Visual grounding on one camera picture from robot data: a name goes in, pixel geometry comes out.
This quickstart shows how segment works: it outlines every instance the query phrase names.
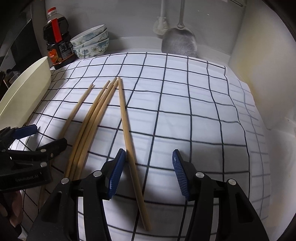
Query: bottle label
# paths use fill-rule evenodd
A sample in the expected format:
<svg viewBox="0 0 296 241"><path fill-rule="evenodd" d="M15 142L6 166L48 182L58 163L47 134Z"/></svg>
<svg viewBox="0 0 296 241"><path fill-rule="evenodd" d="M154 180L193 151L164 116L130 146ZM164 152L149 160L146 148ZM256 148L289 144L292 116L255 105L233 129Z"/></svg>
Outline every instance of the bottle label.
<svg viewBox="0 0 296 241"><path fill-rule="evenodd" d="M72 50L72 44L68 41L62 41L48 49L48 55L52 60L53 65L58 65L75 53Z"/></svg>

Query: red label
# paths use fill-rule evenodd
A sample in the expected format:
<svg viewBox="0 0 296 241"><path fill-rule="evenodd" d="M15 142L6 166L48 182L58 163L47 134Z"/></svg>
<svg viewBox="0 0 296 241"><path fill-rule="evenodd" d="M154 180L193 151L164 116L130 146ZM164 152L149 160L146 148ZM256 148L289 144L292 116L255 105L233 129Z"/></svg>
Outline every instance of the red label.
<svg viewBox="0 0 296 241"><path fill-rule="evenodd" d="M52 60L53 64L58 63L59 56L58 56L57 51L55 49L48 51L48 55L49 55L50 59Z"/></svg>
<svg viewBox="0 0 296 241"><path fill-rule="evenodd" d="M52 30L54 32L54 39L56 43L59 43L62 41L61 32L59 30L59 23L57 21L57 18L52 20Z"/></svg>

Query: hanging utensil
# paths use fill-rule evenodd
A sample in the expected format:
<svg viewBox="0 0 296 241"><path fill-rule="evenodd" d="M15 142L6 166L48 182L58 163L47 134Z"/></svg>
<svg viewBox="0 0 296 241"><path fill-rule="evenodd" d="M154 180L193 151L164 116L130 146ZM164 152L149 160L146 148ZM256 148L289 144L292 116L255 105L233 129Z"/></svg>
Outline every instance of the hanging utensil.
<svg viewBox="0 0 296 241"><path fill-rule="evenodd" d="M160 17L157 18L153 26L153 32L164 35L168 30L168 22L165 17L165 0L161 0Z"/></svg>
<svg viewBox="0 0 296 241"><path fill-rule="evenodd" d="M183 24L185 0L181 1L180 19L177 26L163 35L161 51L197 58L197 43L194 33Z"/></svg>

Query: white tablecloth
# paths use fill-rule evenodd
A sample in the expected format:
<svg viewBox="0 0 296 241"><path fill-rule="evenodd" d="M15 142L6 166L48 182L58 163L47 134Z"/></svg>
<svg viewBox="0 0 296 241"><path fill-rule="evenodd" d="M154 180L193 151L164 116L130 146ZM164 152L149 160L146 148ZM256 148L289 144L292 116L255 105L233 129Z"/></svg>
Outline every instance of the white tablecloth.
<svg viewBox="0 0 296 241"><path fill-rule="evenodd" d="M270 172L260 116L247 84L228 76L228 69L191 57L162 53L120 53L86 59L52 71L49 90L29 124L39 127L30 138L14 142L12 149L34 150L55 140L71 110L91 83L87 97L65 138L66 151L55 158L49 195L63 178L76 134L95 97L107 82L121 76L125 89L138 175L152 231L143 229L129 168L122 173L116 195L104 201L113 241L184 240L192 202L181 195L172 165L172 151L212 179L235 179L249 197L261 220L268 216ZM89 150L83 177L99 170L124 148L118 90L98 127ZM39 187L24 190L24 220L30 230L37 216ZM218 223L215 200L211 239ZM80 239L83 231L79 200Z"/></svg>

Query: white plate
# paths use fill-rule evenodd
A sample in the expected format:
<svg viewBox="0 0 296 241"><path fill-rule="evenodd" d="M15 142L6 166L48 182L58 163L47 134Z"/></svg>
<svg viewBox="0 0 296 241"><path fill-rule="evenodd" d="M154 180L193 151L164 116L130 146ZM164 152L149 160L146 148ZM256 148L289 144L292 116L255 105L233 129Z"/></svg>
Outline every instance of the white plate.
<svg viewBox="0 0 296 241"><path fill-rule="evenodd" d="M21 127L41 101L51 82L47 57L27 68L0 101L0 129Z"/></svg>

